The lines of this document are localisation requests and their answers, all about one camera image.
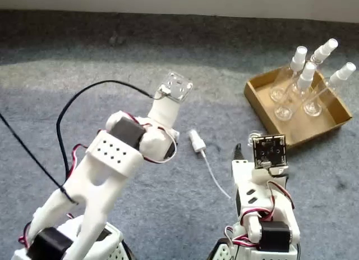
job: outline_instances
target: clear glass bottle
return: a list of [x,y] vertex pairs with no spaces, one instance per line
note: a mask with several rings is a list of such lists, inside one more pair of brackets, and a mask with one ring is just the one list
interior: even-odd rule
[[269,96],[273,101],[280,102],[288,85],[297,81],[300,72],[303,70],[306,55],[307,48],[300,45],[297,47],[291,63],[283,66],[279,70],[279,73],[269,90]]
[[277,119],[289,121],[300,108],[310,94],[310,85],[313,81],[315,69],[314,63],[307,62],[297,82],[287,87],[282,100],[274,108],[274,115]]
[[314,87],[310,96],[305,100],[303,104],[303,110],[310,116],[317,117],[321,114],[322,106],[329,106],[334,99],[334,96],[328,96],[325,94],[329,89],[332,91],[332,94],[335,94],[338,91],[338,88],[342,86],[348,77],[356,70],[356,66],[347,62],[341,69],[336,71],[330,78],[325,79],[323,82],[319,82],[316,87]]
[[322,64],[326,58],[329,57],[331,52],[338,46],[338,41],[330,38],[324,45],[321,45],[313,55],[310,57],[310,62],[314,63],[317,67]]

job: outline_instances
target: black cable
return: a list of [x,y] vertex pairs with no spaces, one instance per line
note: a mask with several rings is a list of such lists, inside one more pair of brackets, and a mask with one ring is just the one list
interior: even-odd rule
[[7,122],[7,120],[2,116],[0,113],[0,118],[6,125],[6,127],[10,130],[12,135],[16,138],[16,140],[21,144],[21,146],[26,150],[28,155],[35,161],[35,163],[41,168],[41,170],[51,179],[53,183],[56,184],[56,186],[60,189],[60,191],[70,200],[72,203],[75,203],[75,201],[72,200],[72,198],[67,194],[66,190],[51,176],[51,174],[46,170],[46,168],[39,162],[39,160],[34,156],[34,154],[29,150],[29,148],[25,145],[25,143],[21,140],[21,138],[18,136],[18,134],[14,131],[14,129],[10,126],[10,124]]
[[63,144],[63,140],[62,140],[62,135],[61,135],[61,128],[60,128],[60,124],[61,124],[61,121],[62,121],[62,118],[63,116],[65,115],[66,111],[68,110],[68,108],[70,107],[70,105],[76,100],[77,97],[80,96],[81,93],[85,92],[86,90],[94,87],[94,86],[97,86],[97,85],[100,85],[100,84],[104,84],[104,83],[116,83],[116,84],[121,84],[121,85],[124,85],[124,86],[127,86],[127,87],[130,87],[132,89],[135,89],[137,90],[138,92],[140,92],[141,94],[151,98],[151,99],[155,99],[155,100],[159,100],[159,99],[162,99],[163,97],[160,97],[160,98],[154,98],[153,95],[149,94],[148,92],[130,84],[130,83],[127,83],[127,82],[123,82],[123,81],[119,81],[119,80],[103,80],[103,81],[99,81],[99,82],[96,82],[96,83],[93,83],[89,86],[86,86],[84,87],[82,90],[80,90],[79,92],[77,92],[68,102],[67,104],[65,105],[65,107],[62,109],[60,115],[58,116],[57,118],[57,122],[56,122],[56,133],[57,133],[57,138],[58,138],[58,142],[59,142],[59,145],[60,145],[60,149],[61,149],[61,154],[62,154],[62,158],[63,158],[63,163],[65,164],[65,180],[68,178],[68,175],[70,173],[70,168],[68,166],[68,161],[67,161],[67,155],[66,155],[66,151],[65,151],[65,146]]
[[297,260],[301,259],[301,254],[302,254],[301,244],[298,242],[297,243]]
[[266,168],[266,170],[268,171],[268,174],[273,177],[273,178],[279,178],[279,177],[285,177],[286,178],[286,182],[288,181],[289,179],[289,174],[288,173],[281,173],[281,174],[276,174],[276,175],[273,175],[271,173],[271,171],[269,170],[269,168]]
[[239,250],[240,250],[240,246],[238,245],[238,246],[237,246],[236,256],[235,256],[234,260],[236,260],[236,259],[237,259],[237,255],[238,255],[238,251],[239,251]]

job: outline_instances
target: spray nozzle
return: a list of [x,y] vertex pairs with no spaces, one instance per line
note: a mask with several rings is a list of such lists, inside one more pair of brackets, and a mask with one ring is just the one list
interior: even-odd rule
[[305,64],[304,70],[298,79],[298,87],[300,90],[306,90],[310,87],[313,81],[313,76],[316,66],[312,62],[307,62]]
[[347,62],[341,69],[336,71],[331,77],[330,82],[347,80],[348,77],[356,70],[356,66],[352,62]]
[[314,52],[314,59],[323,62],[333,50],[338,46],[338,41],[334,38],[330,38],[324,45],[321,45]]
[[294,72],[301,71],[305,64],[305,56],[307,55],[307,48],[300,45],[297,47],[296,54],[294,54],[291,61],[291,69]]

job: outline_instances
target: ventilation holes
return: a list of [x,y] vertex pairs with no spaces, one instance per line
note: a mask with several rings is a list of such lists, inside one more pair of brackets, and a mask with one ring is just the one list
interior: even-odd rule
[[250,199],[249,201],[248,201],[248,203],[249,204],[253,204],[254,202],[256,202],[257,201],[257,198],[256,197],[253,197],[252,199]]
[[251,195],[252,193],[254,193],[256,190],[253,190],[253,189],[250,189],[248,192],[247,192],[247,195]]

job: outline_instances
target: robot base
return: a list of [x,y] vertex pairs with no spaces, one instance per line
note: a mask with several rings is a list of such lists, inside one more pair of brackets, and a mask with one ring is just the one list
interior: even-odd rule
[[[81,227],[83,216],[70,219],[57,228],[58,231],[74,240]],[[105,229],[110,233],[103,240],[96,241],[84,260],[135,260],[131,251],[123,241],[122,233],[113,225],[107,223]],[[31,260],[27,250],[20,249],[14,252],[11,260]]]

